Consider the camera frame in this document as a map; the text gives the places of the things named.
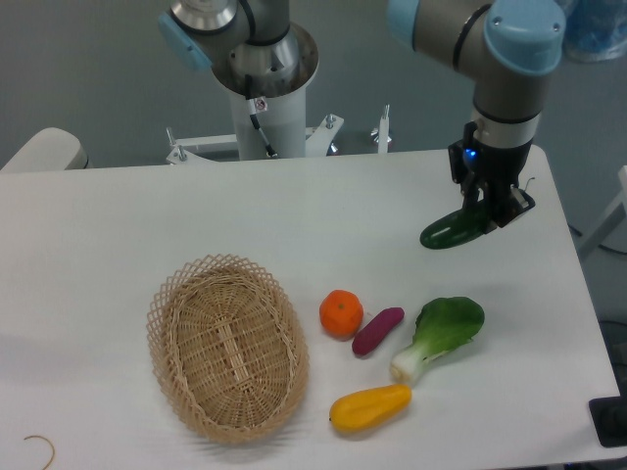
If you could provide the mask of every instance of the toy vegetable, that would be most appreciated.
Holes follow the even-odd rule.
[[[363,390],[333,403],[329,419],[335,429],[355,433],[374,428],[404,409],[411,401],[411,388],[395,384]]]
[[[443,250],[471,242],[486,233],[490,216],[483,202],[460,209],[436,220],[420,234],[422,246]]]
[[[355,336],[353,353],[355,355],[372,353],[404,317],[405,312],[398,306],[382,310]]]
[[[414,384],[433,359],[470,343],[484,319],[483,308],[466,297],[431,301],[415,321],[413,343],[393,357],[390,372]]]

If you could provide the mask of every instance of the purple sweet potato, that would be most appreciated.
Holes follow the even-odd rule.
[[[403,321],[405,312],[398,306],[386,308],[376,315],[353,339],[353,353],[372,353],[396,325]]]

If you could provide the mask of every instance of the green leaf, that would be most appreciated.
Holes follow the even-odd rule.
[[[413,345],[419,346],[426,360],[432,360],[470,343],[484,321],[483,308],[469,298],[436,299],[416,319]]]

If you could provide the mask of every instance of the white chair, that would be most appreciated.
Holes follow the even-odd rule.
[[[76,137],[65,130],[49,127],[37,132],[0,169],[0,173],[25,173],[91,167]]]

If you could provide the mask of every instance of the yellow vegetable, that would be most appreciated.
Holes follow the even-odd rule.
[[[329,419],[335,429],[355,433],[374,428],[404,409],[411,401],[411,388],[404,384],[363,390],[333,403]]]

